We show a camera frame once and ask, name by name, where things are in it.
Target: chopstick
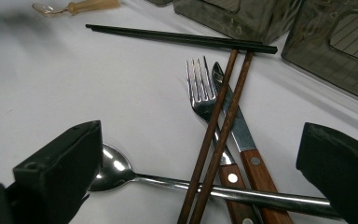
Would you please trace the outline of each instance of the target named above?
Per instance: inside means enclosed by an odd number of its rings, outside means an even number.
[[[217,170],[219,167],[219,162],[222,158],[223,150],[226,145],[226,141],[228,135],[231,130],[231,126],[235,119],[235,114],[237,112],[238,104],[241,98],[241,93],[243,90],[243,86],[245,84],[245,80],[249,71],[249,67],[251,65],[251,61],[253,58],[253,53],[248,51],[246,53],[245,60],[242,65],[242,69],[240,72],[240,76],[237,81],[237,86],[235,87],[235,91],[232,97],[231,104],[229,106],[225,121],[223,123],[222,131],[220,133],[219,140],[217,141],[216,147],[214,149],[211,162],[208,167],[208,171],[205,175],[204,181],[202,183],[202,188],[199,194],[199,198],[196,202],[196,206],[193,211],[193,215],[190,219],[190,224],[198,224],[201,221],[202,214],[205,210],[206,203],[208,201],[208,197],[211,194],[213,188],[213,181],[217,174]]]
[[[200,177],[202,174],[202,169],[206,161],[206,157],[208,155],[209,147],[211,146],[211,142],[214,135],[214,130],[217,126],[217,121],[219,118],[220,111],[223,107],[223,103],[226,98],[227,90],[228,90],[228,84],[229,79],[231,78],[231,73],[234,68],[234,63],[237,58],[238,51],[236,49],[233,49],[231,51],[231,54],[229,56],[227,69],[225,72],[225,75],[223,77],[222,81],[222,88],[220,89],[219,94],[217,95],[216,99],[216,105],[213,108],[213,112],[211,115],[211,120],[209,121],[208,128],[206,130],[201,149],[200,154],[197,158],[196,166],[194,168],[193,175],[190,179],[190,185],[188,186],[188,190],[185,196],[185,200],[182,205],[182,210],[178,218],[178,224],[186,224],[188,217],[190,215],[191,207],[195,198],[195,195],[197,193],[199,183],[200,183]]]
[[[158,40],[188,45],[197,45],[217,49],[238,49],[250,50],[252,52],[275,54],[278,49],[272,46],[263,45],[261,42],[244,41],[229,38],[202,36],[202,35],[184,35],[159,31],[147,31],[139,29],[129,29],[113,26],[101,26],[86,24],[92,31],[111,35],[124,35],[149,40]]]

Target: white table surface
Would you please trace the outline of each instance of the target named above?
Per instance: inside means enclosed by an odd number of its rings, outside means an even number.
[[[221,35],[175,14],[172,5],[122,0],[118,9],[48,18],[32,3],[0,0],[0,182],[10,185],[14,166],[70,127],[96,119],[103,141],[137,173],[188,180],[206,126],[188,101],[185,61],[205,55],[210,67],[225,68],[229,50],[100,34],[85,24]],[[286,37],[271,44],[277,54],[255,55],[240,105],[278,190],[322,197],[296,169],[304,123],[358,139],[358,101],[284,63]],[[71,223],[175,223],[184,197],[184,191],[130,183],[92,193]],[[297,224],[341,223],[290,215]],[[211,199],[202,223],[230,223],[225,203]]]

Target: knife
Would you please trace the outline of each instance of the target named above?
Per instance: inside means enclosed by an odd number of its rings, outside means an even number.
[[[215,63],[213,66],[213,80],[218,91],[220,89],[223,75],[224,73],[220,68],[219,63]],[[224,114],[226,114],[228,111],[231,98],[232,90],[228,88],[226,99],[223,104]],[[240,152],[242,164],[245,168],[252,189],[268,192],[278,192],[269,174],[269,170],[267,169],[266,164],[263,162],[260,152],[255,146],[255,142],[251,136],[245,118],[243,117],[239,107],[237,109],[236,118],[232,125],[231,134]],[[265,224],[293,223],[286,211],[262,208],[261,216]]]
[[[219,140],[220,130],[217,127],[214,132],[213,143],[216,145]],[[247,189],[241,177],[240,169],[234,161],[227,146],[223,151],[222,160],[219,167],[219,179],[223,186],[238,189]],[[252,205],[246,203],[237,203],[234,201],[226,200],[227,209],[232,224],[257,224],[259,223],[255,209]]]

